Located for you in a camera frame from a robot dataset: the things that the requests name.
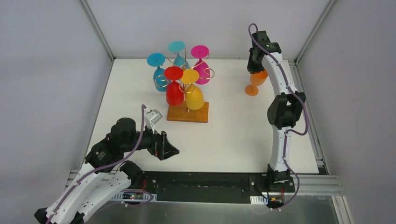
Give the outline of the orange wine glass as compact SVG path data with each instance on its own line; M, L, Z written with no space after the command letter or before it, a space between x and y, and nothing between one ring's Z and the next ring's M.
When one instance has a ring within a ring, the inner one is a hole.
M259 92L258 86L262 85L268 77L266 70L250 74L250 84L245 87L245 93L249 96L256 96Z

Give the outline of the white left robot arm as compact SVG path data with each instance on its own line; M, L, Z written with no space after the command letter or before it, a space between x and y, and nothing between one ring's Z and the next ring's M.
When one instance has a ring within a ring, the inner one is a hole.
M38 209L34 217L41 224L84 224L123 190L135 194L142 203L153 200L145 190L143 170L124 156L142 149L161 161L180 153L165 131L158 133L147 126L137 131L133 119L121 118L91 148L65 192L51 206Z

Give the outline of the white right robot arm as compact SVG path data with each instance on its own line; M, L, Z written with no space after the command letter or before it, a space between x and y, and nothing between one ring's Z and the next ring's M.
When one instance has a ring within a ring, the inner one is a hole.
M267 118L273 129L272 154L266 176L257 184L264 191L279 192L294 187L289 165L290 142L293 128L302 112L306 111L306 97L286 75L279 44L271 42L266 31L256 31L249 35L252 48L249 50L247 70L251 74L267 72L275 95L267 110Z

